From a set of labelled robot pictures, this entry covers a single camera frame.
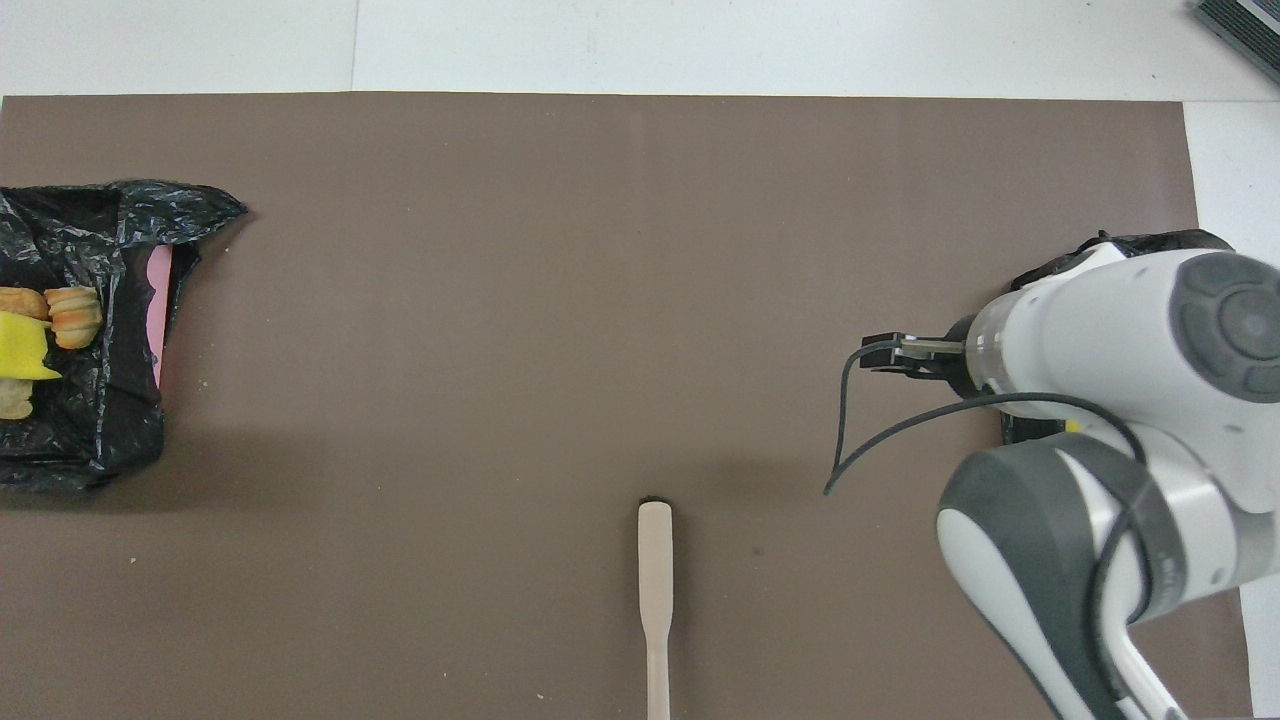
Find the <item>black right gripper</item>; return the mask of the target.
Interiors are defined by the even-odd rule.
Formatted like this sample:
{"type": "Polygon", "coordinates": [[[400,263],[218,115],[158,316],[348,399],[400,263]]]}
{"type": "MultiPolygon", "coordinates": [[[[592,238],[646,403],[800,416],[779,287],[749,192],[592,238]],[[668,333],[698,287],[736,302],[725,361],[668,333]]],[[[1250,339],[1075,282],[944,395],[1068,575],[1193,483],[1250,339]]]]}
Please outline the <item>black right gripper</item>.
{"type": "Polygon", "coordinates": [[[906,338],[902,332],[864,336],[860,369],[899,374],[908,370],[911,379],[945,382],[960,398],[978,397],[979,388],[966,360],[966,338],[975,318],[960,318],[941,337],[906,338]],[[899,351],[904,340],[905,357],[899,351]]]}

